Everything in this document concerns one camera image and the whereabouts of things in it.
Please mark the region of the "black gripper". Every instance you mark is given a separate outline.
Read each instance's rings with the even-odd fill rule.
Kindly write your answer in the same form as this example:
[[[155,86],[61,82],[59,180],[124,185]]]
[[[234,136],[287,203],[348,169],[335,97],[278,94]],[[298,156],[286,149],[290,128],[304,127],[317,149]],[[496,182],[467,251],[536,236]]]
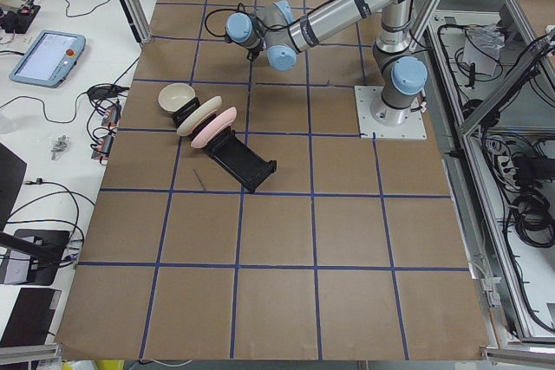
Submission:
[[[249,61],[255,61],[260,55],[261,49],[248,49],[247,59]]]

